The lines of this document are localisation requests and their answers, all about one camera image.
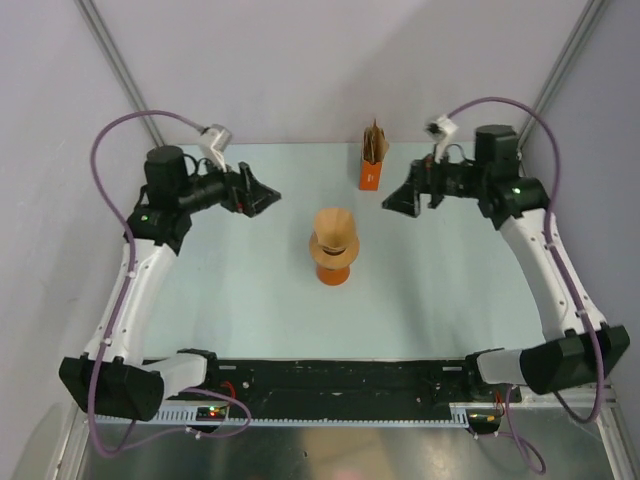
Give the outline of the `brown paper coffee filter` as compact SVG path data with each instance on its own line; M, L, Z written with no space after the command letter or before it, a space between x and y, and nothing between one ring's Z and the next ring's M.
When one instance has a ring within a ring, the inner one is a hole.
M331 253L346 250L356 240L354 217L344 208L319 210L314 218L313 230L319 246Z

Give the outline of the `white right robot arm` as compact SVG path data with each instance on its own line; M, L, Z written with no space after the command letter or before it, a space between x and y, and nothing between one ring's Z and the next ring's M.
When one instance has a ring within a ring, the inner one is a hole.
M467 356L473 369L462 376L464 393L486 400L498 384L527 386L537 394L606 378L630 346L622 326L609 326L593 304L560 239L542 183L519 173L518 139L507 125L475 131L475 157L453 163L447 148L456 126L448 118L428 124L431 154L412 162L405 182L382 206L413 218L420 197L436 208L446 197L478 202L515 255L534 297L544 343L527 349L486 350Z

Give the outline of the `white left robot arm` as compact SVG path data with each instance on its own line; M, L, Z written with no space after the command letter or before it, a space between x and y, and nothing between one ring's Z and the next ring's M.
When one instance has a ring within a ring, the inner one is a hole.
M151 420L165 399L186 389L201 399L221 389L213 353L182 349L164 360L144 361L144 333L192 215L221 206L253 218L281 198L245 162L237 169L188 173L178 146L150 150L144 173L146 183L126 221L120 272L103 319L84 352L64 358L59 368L61 381L85 413L135 421Z

